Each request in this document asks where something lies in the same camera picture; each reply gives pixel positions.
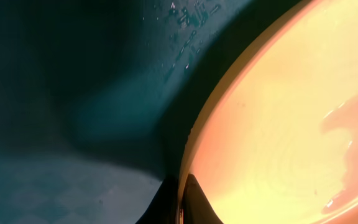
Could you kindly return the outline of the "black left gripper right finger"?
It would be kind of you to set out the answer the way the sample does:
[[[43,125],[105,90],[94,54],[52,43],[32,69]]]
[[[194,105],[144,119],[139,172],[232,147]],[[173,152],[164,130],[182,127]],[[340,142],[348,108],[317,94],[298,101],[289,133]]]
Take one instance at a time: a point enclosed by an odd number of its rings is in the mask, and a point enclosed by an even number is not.
[[[182,208],[184,224],[223,224],[193,174],[186,180]]]

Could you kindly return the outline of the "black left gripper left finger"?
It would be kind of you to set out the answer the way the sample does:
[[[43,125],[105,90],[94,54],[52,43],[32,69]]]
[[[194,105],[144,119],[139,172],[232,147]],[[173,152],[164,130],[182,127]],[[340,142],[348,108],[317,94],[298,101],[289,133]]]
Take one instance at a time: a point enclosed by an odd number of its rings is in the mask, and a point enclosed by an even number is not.
[[[167,176],[144,214],[135,224],[175,224],[178,179]]]

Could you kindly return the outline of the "yellow plate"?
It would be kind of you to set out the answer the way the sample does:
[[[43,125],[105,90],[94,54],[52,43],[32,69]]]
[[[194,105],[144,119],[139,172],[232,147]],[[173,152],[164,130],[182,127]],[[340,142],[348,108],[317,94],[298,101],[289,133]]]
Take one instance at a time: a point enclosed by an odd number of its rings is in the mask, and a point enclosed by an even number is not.
[[[228,68],[188,136],[223,223],[358,223],[358,0],[301,1]]]

